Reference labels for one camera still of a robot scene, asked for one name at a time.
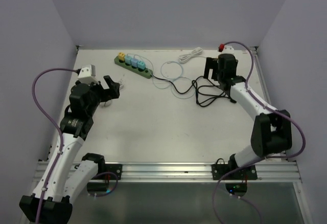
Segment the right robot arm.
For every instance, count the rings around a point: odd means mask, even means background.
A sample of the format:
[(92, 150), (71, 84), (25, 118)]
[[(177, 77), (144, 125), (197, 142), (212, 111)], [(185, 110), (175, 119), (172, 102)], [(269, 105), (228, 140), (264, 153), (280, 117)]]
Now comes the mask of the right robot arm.
[(218, 81), (231, 100), (241, 105), (254, 121), (250, 144), (232, 154), (227, 163), (212, 165), (215, 180), (222, 176), (227, 180), (243, 180), (245, 177), (255, 180), (257, 176), (250, 175), (254, 169), (250, 162), (292, 147), (289, 112), (277, 110), (252, 92), (248, 81), (237, 75), (237, 66), (238, 60), (233, 54), (220, 54), (218, 58), (208, 57), (205, 63), (204, 78)]

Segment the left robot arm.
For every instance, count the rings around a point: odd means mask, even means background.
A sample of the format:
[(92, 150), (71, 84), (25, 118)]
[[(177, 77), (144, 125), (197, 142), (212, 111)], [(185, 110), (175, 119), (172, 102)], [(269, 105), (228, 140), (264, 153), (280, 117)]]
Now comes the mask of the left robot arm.
[(19, 207), (33, 223), (68, 223), (73, 203), (90, 180), (120, 177), (106, 168), (104, 156), (87, 153), (73, 174), (74, 159), (94, 123), (93, 115), (101, 103), (120, 96), (120, 84), (104, 76), (108, 85), (76, 81), (69, 105), (60, 122), (59, 136), (51, 159), (31, 195), (21, 197)]

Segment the green power strip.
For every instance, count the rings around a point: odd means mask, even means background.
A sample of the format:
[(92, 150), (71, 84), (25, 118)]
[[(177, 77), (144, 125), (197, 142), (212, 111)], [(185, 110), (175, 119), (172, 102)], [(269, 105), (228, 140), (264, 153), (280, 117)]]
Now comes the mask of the green power strip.
[(153, 71), (151, 69), (144, 69), (141, 70), (138, 67), (134, 67), (130, 64), (126, 64), (125, 62), (119, 60), (119, 58), (116, 56), (114, 59), (114, 63), (124, 69), (127, 69), (135, 74), (138, 74), (144, 78), (150, 79), (152, 77)]

